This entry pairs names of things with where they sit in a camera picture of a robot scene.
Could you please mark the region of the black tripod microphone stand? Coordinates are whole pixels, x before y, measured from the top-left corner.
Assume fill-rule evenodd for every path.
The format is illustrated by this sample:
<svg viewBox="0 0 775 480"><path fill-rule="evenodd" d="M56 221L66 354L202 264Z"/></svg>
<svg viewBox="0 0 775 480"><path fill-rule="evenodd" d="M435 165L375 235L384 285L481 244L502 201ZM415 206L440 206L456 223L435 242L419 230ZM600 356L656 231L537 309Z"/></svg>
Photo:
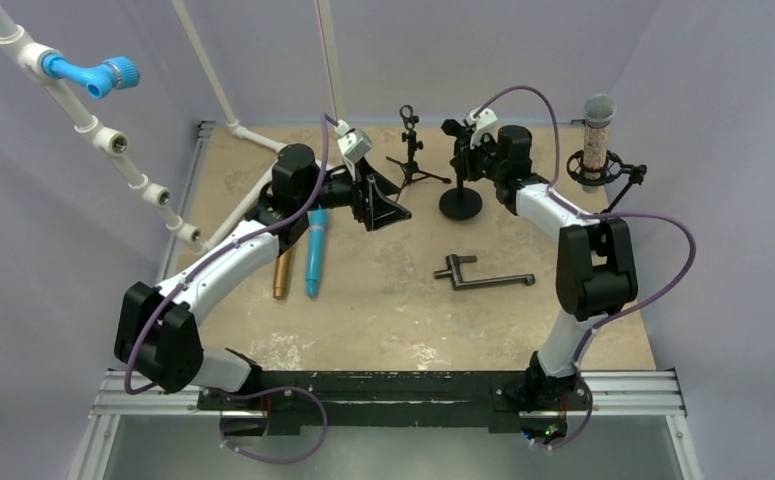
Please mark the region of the black tripod microphone stand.
<svg viewBox="0 0 775 480"><path fill-rule="evenodd" d="M398 165L403 173L403 181L399 187L398 195L400 195L407 186L425 179L435 179L444 184L451 184L452 180L450 178L422 170L419 162L416 160L416 154L424 148L424 144L418 139L416 126L420 119L419 116L415 114L414 108L410 104L402 105L399 110L399 115L404 126L404 131L401 133L401 141L406 145L406 160L399 161L389 156L386 157L389 162Z"/></svg>

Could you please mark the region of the black round-base microphone stand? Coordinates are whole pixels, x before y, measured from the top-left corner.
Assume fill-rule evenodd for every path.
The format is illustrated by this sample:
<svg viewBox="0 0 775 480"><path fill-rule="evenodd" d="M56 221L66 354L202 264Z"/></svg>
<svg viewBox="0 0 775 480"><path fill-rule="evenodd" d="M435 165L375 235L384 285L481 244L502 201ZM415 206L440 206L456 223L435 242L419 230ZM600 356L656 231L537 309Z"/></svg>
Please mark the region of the black round-base microphone stand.
<svg viewBox="0 0 775 480"><path fill-rule="evenodd" d="M483 200L477 191L465 186L464 178L461 175L457 175L456 186L441 195L438 207L446 218L464 221L481 212Z"/></svg>

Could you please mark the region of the blue microphone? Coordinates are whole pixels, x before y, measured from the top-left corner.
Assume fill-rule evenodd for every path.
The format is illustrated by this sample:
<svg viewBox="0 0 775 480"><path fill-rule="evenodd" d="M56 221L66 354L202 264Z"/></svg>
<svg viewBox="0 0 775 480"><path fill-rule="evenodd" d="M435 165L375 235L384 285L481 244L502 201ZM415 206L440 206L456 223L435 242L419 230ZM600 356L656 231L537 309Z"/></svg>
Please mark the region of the blue microphone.
<svg viewBox="0 0 775 480"><path fill-rule="evenodd" d="M322 279L325 239L329 226L328 210L319 208L312 211L309 216L309 222L305 288L306 295L309 298L316 298Z"/></svg>

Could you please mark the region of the gold microphone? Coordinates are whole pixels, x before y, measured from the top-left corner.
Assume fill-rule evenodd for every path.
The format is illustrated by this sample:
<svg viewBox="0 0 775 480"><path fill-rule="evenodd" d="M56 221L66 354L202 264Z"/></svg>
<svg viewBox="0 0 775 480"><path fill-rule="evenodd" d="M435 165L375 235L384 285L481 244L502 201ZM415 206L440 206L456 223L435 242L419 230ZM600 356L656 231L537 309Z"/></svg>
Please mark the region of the gold microphone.
<svg viewBox="0 0 775 480"><path fill-rule="evenodd" d="M293 250L287 250L281 254L275 262L274 274L273 274L273 291L272 297L275 300L284 300L288 296L289 292L289 276L291 270L291 262L293 258Z"/></svg>

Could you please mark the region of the glitter silver-head microphone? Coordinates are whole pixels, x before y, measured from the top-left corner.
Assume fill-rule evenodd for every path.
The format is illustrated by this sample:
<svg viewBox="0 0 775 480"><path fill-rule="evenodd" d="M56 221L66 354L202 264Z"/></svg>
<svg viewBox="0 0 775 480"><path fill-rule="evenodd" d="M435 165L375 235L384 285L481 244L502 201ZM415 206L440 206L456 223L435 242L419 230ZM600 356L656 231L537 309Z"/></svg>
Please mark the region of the glitter silver-head microphone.
<svg viewBox="0 0 775 480"><path fill-rule="evenodd" d="M616 102L607 94L594 95L585 103L582 173L588 185L582 189L586 193L598 190L597 182L606 169L609 126L616 111Z"/></svg>

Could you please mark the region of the black shock-mount tripod stand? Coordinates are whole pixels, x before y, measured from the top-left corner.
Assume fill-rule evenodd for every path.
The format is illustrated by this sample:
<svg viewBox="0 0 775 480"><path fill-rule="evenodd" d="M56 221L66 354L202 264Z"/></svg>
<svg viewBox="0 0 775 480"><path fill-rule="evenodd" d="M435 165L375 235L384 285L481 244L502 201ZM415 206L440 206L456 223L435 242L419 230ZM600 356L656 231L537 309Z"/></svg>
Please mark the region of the black shock-mount tripod stand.
<svg viewBox="0 0 775 480"><path fill-rule="evenodd" d="M626 164L610 150L606 151L605 163L600 168L589 168L585 164L583 150L576 151L568 158L566 168L569 177L582 187L604 187L620 177L627 178L626 185L609 206L601 211L602 214L611 213L634 185L643 183L648 172L646 165Z"/></svg>

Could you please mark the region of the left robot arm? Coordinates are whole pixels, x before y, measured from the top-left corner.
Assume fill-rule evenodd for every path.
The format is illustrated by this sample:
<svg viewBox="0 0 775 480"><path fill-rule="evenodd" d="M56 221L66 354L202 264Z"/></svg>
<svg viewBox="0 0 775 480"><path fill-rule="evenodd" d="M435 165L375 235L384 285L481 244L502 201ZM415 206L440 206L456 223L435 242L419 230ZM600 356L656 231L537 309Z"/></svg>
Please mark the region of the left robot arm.
<svg viewBox="0 0 775 480"><path fill-rule="evenodd" d="M196 263L155 286L137 282L125 293L115 357L168 393L188 385L222 390L235 408L260 399L260 368L230 348L204 347L199 325L248 276L276 261L308 230L313 210L350 208L369 231L411 219L392 200L398 188L366 160L353 175L323 170L311 147L281 149L257 203L228 238Z"/></svg>

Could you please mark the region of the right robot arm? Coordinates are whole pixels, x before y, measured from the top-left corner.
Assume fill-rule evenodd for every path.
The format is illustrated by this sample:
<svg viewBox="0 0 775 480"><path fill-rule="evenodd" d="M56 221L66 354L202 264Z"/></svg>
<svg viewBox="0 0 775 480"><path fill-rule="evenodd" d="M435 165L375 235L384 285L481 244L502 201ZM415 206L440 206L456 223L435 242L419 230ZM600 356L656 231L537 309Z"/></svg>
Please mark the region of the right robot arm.
<svg viewBox="0 0 775 480"><path fill-rule="evenodd" d="M601 321L637 296L628 224L591 219L558 197L550 181L533 170L533 136L527 128L505 125L493 134L481 133L467 120L447 119L441 129L454 140L450 164L459 182L490 180L500 204L557 244L555 291L561 312L522 381L502 391L513 405L547 407L575 389L581 360Z"/></svg>

